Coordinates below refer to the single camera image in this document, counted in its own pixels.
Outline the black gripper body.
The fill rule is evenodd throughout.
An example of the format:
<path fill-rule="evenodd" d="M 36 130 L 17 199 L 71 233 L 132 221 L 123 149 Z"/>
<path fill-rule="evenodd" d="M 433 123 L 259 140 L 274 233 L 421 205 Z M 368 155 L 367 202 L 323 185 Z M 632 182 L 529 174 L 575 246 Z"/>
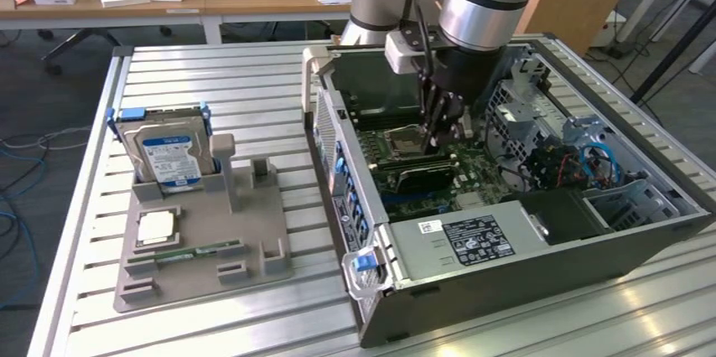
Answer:
<path fill-rule="evenodd" d="M 461 96 L 465 102 L 474 102 L 486 90 L 501 59 L 502 49 L 441 49 L 435 52 L 431 82 L 441 90 Z"/>

